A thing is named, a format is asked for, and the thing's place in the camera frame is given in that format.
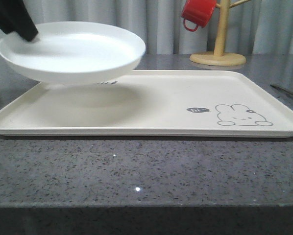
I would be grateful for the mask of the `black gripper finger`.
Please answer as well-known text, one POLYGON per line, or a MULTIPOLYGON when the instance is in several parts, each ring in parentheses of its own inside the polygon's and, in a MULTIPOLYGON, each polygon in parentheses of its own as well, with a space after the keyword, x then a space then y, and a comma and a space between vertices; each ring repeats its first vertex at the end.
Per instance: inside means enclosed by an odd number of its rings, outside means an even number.
POLYGON ((22 0, 0 0, 0 30, 5 34, 17 32, 26 41, 34 40, 38 35, 22 0))

